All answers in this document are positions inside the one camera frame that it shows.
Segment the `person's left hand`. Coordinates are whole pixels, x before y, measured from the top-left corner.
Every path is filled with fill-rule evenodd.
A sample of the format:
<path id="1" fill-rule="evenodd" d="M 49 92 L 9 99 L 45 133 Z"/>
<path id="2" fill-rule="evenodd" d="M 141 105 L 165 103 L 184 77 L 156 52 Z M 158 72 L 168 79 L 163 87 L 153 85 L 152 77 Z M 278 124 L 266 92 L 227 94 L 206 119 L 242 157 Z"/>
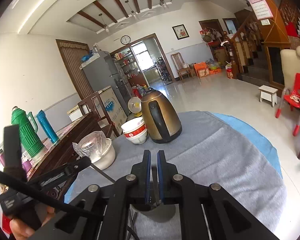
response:
<path id="1" fill-rule="evenodd" d="M 47 207 L 47 214 L 42 223 L 44 226 L 50 219 L 55 216 L 55 209 L 53 207 Z M 25 240 L 31 237 L 36 231 L 29 227 L 26 223 L 22 220 L 14 218 L 10 221 L 10 229 L 15 237 L 16 240 Z"/>

